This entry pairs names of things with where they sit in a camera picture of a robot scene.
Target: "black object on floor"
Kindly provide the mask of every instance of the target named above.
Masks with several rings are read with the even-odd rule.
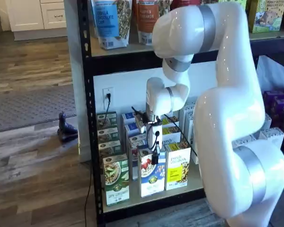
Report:
[[[59,129],[57,134],[62,143],[78,138],[78,130],[66,122],[66,115],[64,112],[59,113]]]

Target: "peanut butter box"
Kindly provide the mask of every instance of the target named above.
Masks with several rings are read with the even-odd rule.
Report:
[[[250,32],[279,31],[284,13],[284,0],[251,0],[248,16]]]

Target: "cabinet drawer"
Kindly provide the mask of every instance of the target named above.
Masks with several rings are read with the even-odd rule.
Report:
[[[45,29],[66,27],[64,3],[42,3],[42,16]]]
[[[63,0],[41,0],[41,3],[55,3],[55,2],[63,2]]]

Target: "green cereal box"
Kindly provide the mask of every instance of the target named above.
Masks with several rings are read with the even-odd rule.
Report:
[[[104,158],[103,166],[107,206],[128,200],[129,174],[126,154]]]
[[[98,130],[97,134],[99,144],[119,140],[119,132],[117,127],[100,129]]]
[[[97,129],[106,129],[109,127],[117,127],[117,113],[116,112],[108,112],[105,119],[105,113],[97,114]]]
[[[100,143],[98,149],[100,158],[124,153],[121,148],[120,140]]]
[[[250,32],[279,31],[284,13],[284,0],[251,0],[248,15]]]

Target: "snack bag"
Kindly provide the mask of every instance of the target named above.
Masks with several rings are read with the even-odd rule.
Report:
[[[151,45],[152,30],[159,17],[167,14],[172,0],[135,0],[137,1],[137,25],[139,43]]]
[[[128,45],[132,0],[92,0],[95,26],[104,49]]]

